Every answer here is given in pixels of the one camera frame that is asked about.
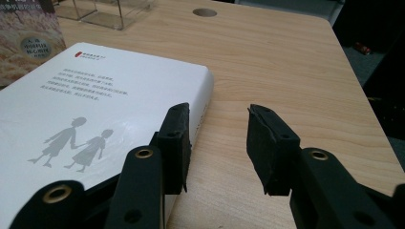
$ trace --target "black metal part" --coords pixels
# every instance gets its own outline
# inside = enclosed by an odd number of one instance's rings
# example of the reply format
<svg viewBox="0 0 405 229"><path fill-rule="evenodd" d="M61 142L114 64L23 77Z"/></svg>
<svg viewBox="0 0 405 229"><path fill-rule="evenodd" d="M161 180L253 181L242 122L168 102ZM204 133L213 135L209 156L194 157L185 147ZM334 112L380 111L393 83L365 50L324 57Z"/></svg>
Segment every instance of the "black metal part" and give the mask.
<svg viewBox="0 0 405 229"><path fill-rule="evenodd" d="M181 187L187 192L186 178L191 157L189 113L188 103L171 107L151 142L161 149L164 192L167 195L180 194Z"/></svg>
<svg viewBox="0 0 405 229"><path fill-rule="evenodd" d="M290 163L299 145L298 135L276 113L250 105L246 148L265 194L288 196Z"/></svg>
<svg viewBox="0 0 405 229"><path fill-rule="evenodd" d="M38 190L15 217L11 229L75 228L81 220L83 185L74 180L51 183Z"/></svg>
<svg viewBox="0 0 405 229"><path fill-rule="evenodd" d="M137 147L125 159L104 228L163 228L163 197L160 149Z"/></svg>
<svg viewBox="0 0 405 229"><path fill-rule="evenodd" d="M333 154L316 148L297 151L299 140L283 143L285 133L298 138L290 132L272 110L251 105L247 153L265 191L284 196L286 189L292 190L290 208L297 228L404 228L404 184L392 198L364 187Z"/></svg>
<svg viewBox="0 0 405 229"><path fill-rule="evenodd" d="M127 154L121 174L86 191L73 180L49 184L32 196L11 228L164 228L164 195L186 188L188 122L188 103L170 108L150 145ZM44 195L55 187L52 198L64 198L44 202Z"/></svg>
<svg viewBox="0 0 405 229"><path fill-rule="evenodd" d="M333 154L307 148L294 165L300 182L292 182L290 207L297 228L394 228ZM308 216L309 203L314 216Z"/></svg>

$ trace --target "child figure illustration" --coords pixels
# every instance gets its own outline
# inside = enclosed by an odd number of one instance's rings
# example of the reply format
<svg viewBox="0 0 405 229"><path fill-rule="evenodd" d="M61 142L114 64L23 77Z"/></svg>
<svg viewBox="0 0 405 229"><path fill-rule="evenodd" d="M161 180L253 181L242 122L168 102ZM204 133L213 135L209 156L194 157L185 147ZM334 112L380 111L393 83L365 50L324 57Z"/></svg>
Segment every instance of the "child figure illustration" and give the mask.
<svg viewBox="0 0 405 229"><path fill-rule="evenodd" d="M88 140L85 144L80 145L80 146L83 145L88 146L72 157L74 162L71 165L66 165L64 167L70 169L77 163L83 166L81 170L77 171L83 173L86 166L90 166L90 164L92 164L93 158L96 156L98 150L100 150L100 155L98 156L98 159L102 158L102 151L105 148L105 139L111 136L112 134L113 130L105 130L101 133L101 136L96 136Z"/></svg>
<svg viewBox="0 0 405 229"><path fill-rule="evenodd" d="M55 156L59 155L59 152L65 147L65 145L70 140L71 149L76 149L75 146L75 128L83 125L86 123L87 119L85 117L78 117L72 121L72 127L67 128L56 135L51 136L49 139L45 140L44 143L48 143L51 141L50 145L42 151L42 155L39 158L29 159L28 161L32 163L36 163L40 158L43 156L49 156L47 162L45 162L44 166L52 167L51 159Z"/></svg>

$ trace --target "red logo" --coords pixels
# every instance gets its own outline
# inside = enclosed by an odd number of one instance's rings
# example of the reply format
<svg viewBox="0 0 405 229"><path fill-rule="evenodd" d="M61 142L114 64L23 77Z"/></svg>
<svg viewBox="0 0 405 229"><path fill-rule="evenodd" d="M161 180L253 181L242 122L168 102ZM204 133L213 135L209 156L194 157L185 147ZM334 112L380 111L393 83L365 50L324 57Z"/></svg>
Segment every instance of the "red logo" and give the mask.
<svg viewBox="0 0 405 229"><path fill-rule="evenodd" d="M82 54L83 54L83 52L78 52L78 53L75 54L75 57L79 57Z"/></svg>

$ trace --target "table surface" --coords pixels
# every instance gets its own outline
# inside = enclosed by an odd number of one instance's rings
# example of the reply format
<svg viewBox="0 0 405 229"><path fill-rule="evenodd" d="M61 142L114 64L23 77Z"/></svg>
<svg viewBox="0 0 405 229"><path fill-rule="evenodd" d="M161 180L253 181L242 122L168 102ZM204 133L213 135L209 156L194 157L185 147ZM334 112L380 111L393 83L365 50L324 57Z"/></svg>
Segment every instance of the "table surface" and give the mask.
<svg viewBox="0 0 405 229"><path fill-rule="evenodd" d="M201 17L194 9L218 14ZM89 42L205 65L215 87L168 228L294 228L289 197L265 196L245 150L251 103L274 110L301 147L335 154L391 195L405 181L328 21L204 0L159 0L123 31L59 19L68 46Z"/></svg>

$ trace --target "book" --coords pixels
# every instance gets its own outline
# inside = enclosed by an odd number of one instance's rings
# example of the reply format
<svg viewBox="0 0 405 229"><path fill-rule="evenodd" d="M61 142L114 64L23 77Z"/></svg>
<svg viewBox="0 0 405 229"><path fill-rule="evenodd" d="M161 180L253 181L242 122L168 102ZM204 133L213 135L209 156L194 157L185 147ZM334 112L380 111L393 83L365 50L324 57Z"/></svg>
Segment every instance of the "book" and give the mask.
<svg viewBox="0 0 405 229"><path fill-rule="evenodd" d="M0 228L47 184L118 175L174 105L189 103L194 145L213 84L205 66L77 43L0 91Z"/></svg>
<svg viewBox="0 0 405 229"><path fill-rule="evenodd" d="M0 0L0 88L65 49L51 0Z"/></svg>

